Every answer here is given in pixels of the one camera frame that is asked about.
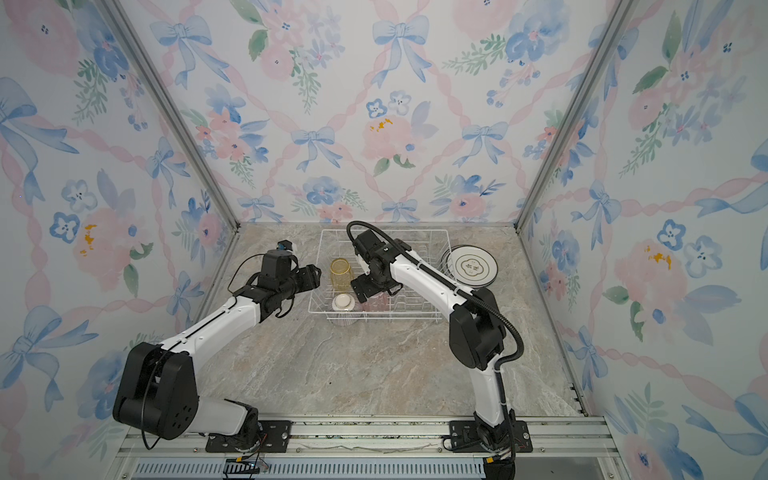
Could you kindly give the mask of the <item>left aluminium corner post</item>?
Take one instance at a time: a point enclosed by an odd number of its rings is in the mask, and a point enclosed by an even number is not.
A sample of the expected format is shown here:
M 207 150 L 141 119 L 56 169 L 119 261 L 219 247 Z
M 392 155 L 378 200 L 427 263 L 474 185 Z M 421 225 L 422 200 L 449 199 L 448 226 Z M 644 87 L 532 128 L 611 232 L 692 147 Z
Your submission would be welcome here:
M 200 154 L 191 131 L 185 125 L 179 108 L 168 88 L 162 82 L 158 69 L 139 39 L 122 5 L 119 1 L 112 0 L 96 1 L 95 4 L 104 16 L 108 26 L 113 30 L 116 38 L 126 49 L 127 55 L 136 65 L 137 70 L 147 84 L 153 102 L 160 110 L 162 119 L 166 122 L 187 155 L 203 186 L 208 190 L 213 203 L 223 214 L 226 224 L 237 232 L 240 222 L 236 219 L 234 210 L 214 178 L 213 171 Z

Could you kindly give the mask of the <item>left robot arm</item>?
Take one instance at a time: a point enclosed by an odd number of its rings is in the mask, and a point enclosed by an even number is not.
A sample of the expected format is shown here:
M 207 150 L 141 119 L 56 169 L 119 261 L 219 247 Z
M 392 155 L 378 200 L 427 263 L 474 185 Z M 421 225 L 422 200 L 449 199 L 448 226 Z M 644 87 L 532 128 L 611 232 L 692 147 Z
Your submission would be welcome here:
M 260 272 L 251 284 L 237 289 L 222 307 L 194 326 L 159 344 L 141 342 L 133 347 L 113 405 L 114 420 L 163 440 L 183 434 L 213 434 L 251 448 L 258 437 L 258 409 L 201 396 L 200 372 L 236 338 L 270 316 L 281 316 L 285 301 L 317 289 L 321 275 L 313 264 L 275 281 Z

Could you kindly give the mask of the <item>pink ribbed glass cup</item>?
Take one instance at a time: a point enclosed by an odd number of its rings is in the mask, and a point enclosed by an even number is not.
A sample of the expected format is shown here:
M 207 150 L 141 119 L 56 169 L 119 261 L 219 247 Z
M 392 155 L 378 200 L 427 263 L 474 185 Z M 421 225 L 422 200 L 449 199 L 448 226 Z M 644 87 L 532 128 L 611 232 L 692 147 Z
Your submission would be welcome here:
M 362 309 L 367 313 L 389 313 L 392 311 L 392 297 L 386 292 L 381 292 L 369 297 L 362 304 Z

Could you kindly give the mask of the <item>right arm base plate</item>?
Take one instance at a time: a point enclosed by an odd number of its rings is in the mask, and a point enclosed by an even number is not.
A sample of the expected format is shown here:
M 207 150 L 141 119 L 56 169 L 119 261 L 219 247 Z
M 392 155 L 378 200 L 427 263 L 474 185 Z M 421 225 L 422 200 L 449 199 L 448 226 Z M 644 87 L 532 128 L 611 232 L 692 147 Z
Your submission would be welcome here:
M 511 426 L 502 423 L 489 427 L 474 420 L 454 420 L 449 423 L 449 434 L 443 438 L 443 449 L 455 453 L 501 454 L 514 446 L 515 453 L 532 453 L 533 444 L 528 425 L 513 420 Z

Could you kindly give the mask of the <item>right aluminium corner post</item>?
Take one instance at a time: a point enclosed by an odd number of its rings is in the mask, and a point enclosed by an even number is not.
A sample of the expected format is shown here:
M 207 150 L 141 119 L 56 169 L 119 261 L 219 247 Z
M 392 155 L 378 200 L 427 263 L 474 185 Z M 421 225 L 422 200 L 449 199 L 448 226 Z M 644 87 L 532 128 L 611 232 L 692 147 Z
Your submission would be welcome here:
M 626 30 L 626 24 L 631 17 L 636 2 L 632 0 L 620 0 L 612 14 L 608 17 L 605 30 L 599 39 L 590 61 L 584 71 L 583 79 L 574 92 L 574 96 L 565 110 L 563 124 L 555 136 L 549 153 L 545 156 L 541 169 L 536 175 L 532 188 L 526 198 L 526 202 L 515 222 L 515 231 L 520 234 L 534 216 L 536 202 L 543 194 L 549 176 L 557 167 L 560 155 L 565 150 L 571 135 L 577 130 L 581 116 L 596 88 L 596 83 L 607 67 L 609 58 L 615 53 L 616 46 Z

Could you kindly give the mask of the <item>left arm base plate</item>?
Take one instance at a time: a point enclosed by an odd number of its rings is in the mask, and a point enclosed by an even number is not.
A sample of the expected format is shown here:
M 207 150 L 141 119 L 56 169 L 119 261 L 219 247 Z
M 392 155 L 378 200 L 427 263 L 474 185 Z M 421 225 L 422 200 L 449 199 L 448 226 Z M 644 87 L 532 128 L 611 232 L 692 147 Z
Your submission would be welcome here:
M 253 454 L 285 453 L 291 436 L 292 422 L 288 420 L 258 420 L 246 422 L 233 436 L 209 434 L 207 453 Z

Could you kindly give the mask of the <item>white front plate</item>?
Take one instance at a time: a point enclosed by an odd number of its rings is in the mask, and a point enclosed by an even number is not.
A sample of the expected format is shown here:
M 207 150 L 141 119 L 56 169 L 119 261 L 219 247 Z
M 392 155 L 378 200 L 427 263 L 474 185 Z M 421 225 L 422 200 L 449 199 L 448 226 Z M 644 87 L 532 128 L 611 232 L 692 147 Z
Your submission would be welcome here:
M 499 274 L 499 264 L 489 251 L 468 244 L 447 249 L 439 267 L 444 274 L 473 288 L 491 285 Z

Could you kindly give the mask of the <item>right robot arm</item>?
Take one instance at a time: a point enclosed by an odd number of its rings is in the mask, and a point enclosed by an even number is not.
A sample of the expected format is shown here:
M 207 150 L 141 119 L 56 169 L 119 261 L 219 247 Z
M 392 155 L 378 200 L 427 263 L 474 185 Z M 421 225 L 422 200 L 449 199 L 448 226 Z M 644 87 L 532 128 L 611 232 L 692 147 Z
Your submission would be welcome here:
M 523 340 L 497 306 L 486 288 L 472 290 L 431 265 L 412 251 L 400 252 L 391 245 L 355 249 L 364 273 L 352 281 L 358 300 L 405 287 L 419 294 L 449 322 L 449 347 L 454 357 L 469 370 L 475 395 L 474 414 L 493 429 L 511 420 L 501 366 L 519 359 Z

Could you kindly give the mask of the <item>small white ceramic bowl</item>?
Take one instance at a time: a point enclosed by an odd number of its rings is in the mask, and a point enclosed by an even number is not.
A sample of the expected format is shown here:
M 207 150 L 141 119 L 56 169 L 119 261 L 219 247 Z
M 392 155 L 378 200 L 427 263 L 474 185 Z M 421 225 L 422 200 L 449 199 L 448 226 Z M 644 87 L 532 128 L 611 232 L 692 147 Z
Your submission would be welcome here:
M 336 313 L 351 313 L 357 308 L 357 301 L 350 293 L 339 293 L 334 296 L 331 308 Z

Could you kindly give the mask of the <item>aluminium mounting rail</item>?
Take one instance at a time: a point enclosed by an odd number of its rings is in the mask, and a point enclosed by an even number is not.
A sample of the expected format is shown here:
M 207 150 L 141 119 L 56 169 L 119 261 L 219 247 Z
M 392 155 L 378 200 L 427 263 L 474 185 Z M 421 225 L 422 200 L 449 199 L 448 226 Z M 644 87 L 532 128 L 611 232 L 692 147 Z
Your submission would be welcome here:
M 145 449 L 131 430 L 109 479 L 626 479 L 600 417 L 524 417 L 522 450 L 493 459 L 467 417 L 265 416 L 243 460 L 225 442 L 184 434 Z

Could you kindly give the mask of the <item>yellow ribbed glass cup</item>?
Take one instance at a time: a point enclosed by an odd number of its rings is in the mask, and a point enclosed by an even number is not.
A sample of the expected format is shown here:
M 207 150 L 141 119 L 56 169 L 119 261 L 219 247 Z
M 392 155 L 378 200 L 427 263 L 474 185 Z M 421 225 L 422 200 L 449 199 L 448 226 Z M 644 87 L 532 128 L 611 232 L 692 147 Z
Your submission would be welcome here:
M 333 291 L 349 293 L 352 291 L 351 282 L 354 278 L 351 264 L 345 258 L 335 258 L 330 263 L 330 279 Z

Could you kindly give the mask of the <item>white wire dish rack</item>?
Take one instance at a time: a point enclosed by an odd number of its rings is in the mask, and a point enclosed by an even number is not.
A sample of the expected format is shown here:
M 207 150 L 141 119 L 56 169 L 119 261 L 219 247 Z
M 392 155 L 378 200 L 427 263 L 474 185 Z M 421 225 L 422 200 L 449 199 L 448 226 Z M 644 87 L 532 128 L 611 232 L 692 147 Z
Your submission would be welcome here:
M 449 233 L 445 229 L 393 229 L 385 232 L 410 245 L 421 259 L 433 266 L 438 266 L 442 254 L 451 247 Z M 330 279 L 330 263 L 335 258 L 345 258 L 352 267 L 354 278 L 364 273 L 358 264 L 354 248 L 346 230 L 324 229 L 320 234 L 315 264 L 322 270 L 321 286 L 311 292 L 308 311 L 320 314 L 337 326 L 352 325 L 357 321 L 384 320 L 434 320 L 439 322 L 443 315 L 413 289 L 405 287 L 392 297 L 392 311 L 389 313 L 367 313 L 362 304 L 351 313 L 336 313 L 331 304 L 335 295 Z

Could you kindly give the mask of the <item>aluminium corner post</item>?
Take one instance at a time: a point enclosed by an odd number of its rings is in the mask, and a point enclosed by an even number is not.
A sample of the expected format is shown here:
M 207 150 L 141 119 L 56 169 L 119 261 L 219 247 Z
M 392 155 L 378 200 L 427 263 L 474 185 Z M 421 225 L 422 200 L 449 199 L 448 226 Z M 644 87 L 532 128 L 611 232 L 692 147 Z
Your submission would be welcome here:
M 584 71 L 583 79 L 574 92 L 574 96 L 565 110 L 563 124 L 555 136 L 549 153 L 545 156 L 541 169 L 536 175 L 532 188 L 526 198 L 526 202 L 515 222 L 515 231 L 520 234 L 534 216 L 536 202 L 543 194 L 549 176 L 557 167 L 560 155 L 565 150 L 571 135 L 577 130 L 581 116 L 596 88 L 596 83 L 607 67 L 609 58 L 615 53 L 616 46 L 626 30 L 626 24 L 631 17 L 636 2 L 632 0 L 620 0 L 612 14 L 608 17 L 605 30 L 599 39 L 590 61 Z
M 137 70 L 147 84 L 153 102 L 160 110 L 162 119 L 166 122 L 187 155 L 203 186 L 208 190 L 213 203 L 223 214 L 226 224 L 237 232 L 240 222 L 236 219 L 234 210 L 214 178 L 213 171 L 200 154 L 191 131 L 185 125 L 179 108 L 168 88 L 162 82 L 158 69 L 139 39 L 122 5 L 119 1 L 112 0 L 96 1 L 95 4 L 104 16 L 108 26 L 113 30 L 116 38 L 126 49 L 127 55 L 136 65 Z

